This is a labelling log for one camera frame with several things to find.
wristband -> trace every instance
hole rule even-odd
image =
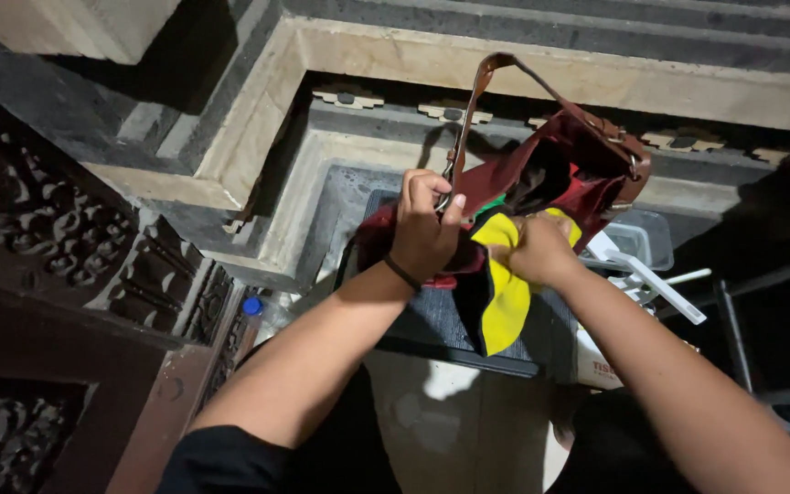
[[[422,290],[422,283],[416,279],[413,279],[413,276],[407,274],[407,271],[401,269],[401,266],[395,264],[395,261],[392,260],[389,254],[385,255],[383,262],[386,263],[386,265],[389,266],[389,269],[395,272],[395,274],[399,275],[399,278],[403,279],[406,284],[410,285],[414,292],[419,292]]]

bag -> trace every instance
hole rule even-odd
[[[508,156],[483,163],[469,171],[465,167],[465,143],[477,99],[492,80],[492,73],[514,66],[541,84],[562,110]],[[480,208],[505,195],[510,216],[530,215],[555,208],[571,218],[579,236],[573,247],[584,250],[609,220],[629,210],[651,172],[650,155],[635,137],[604,118],[598,118],[566,101],[536,73],[512,54],[495,53],[480,62],[465,111],[462,130],[448,152],[445,177],[453,185],[452,195],[466,197],[463,215],[471,218]],[[397,208],[383,205],[357,229],[357,264],[364,271],[382,260],[395,237]],[[460,232],[453,259],[426,286],[452,289],[454,274],[484,269],[486,248],[472,241],[468,229]]]

clear plastic box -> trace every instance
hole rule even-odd
[[[673,267],[673,240],[670,238],[669,222],[662,215],[631,209],[616,216],[602,231],[621,252],[635,256],[654,271],[666,271]],[[619,269],[618,264],[594,259],[587,251],[579,257],[588,266]]]

white plastic handle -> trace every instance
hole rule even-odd
[[[645,283],[650,285],[651,288],[653,288],[667,301],[669,301],[669,303],[671,303],[674,308],[678,309],[678,312],[684,314],[689,321],[693,322],[694,324],[699,324],[706,320],[706,316],[700,312],[699,309],[694,307],[694,305],[687,301],[685,297],[679,295],[674,288],[667,285],[666,282],[663,281],[658,275],[654,274],[651,268],[645,264],[642,264],[639,259],[628,254],[624,254],[623,252],[614,251],[611,249],[607,250],[605,255],[612,261],[629,267],[633,271],[633,276],[638,276]]]

plastic container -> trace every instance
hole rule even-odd
[[[257,324],[258,342],[277,334],[294,320],[294,315],[289,309],[267,297],[247,298],[242,303],[242,311],[246,316],[256,319],[252,323]]]
[[[673,267],[673,240],[669,222],[662,215],[651,211],[631,209],[614,218],[602,229],[624,254],[630,254],[654,271]],[[600,261],[584,251],[581,262],[592,267],[618,269],[618,264]]]

